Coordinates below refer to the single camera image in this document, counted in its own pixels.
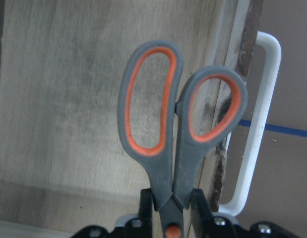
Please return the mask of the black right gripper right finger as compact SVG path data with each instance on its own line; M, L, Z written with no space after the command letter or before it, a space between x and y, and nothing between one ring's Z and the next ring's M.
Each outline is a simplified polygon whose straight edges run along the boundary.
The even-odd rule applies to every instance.
M210 238L212 212L202 189L194 188L190 200L191 224L196 238Z

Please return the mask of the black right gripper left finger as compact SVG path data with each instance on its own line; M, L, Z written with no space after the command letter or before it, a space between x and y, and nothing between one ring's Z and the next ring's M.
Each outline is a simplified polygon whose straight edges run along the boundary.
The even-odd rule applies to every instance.
M150 188L142 189L140 193L138 217L142 221L141 229L143 230L143 238L151 238L153 236L152 205L153 205L153 194L151 189Z

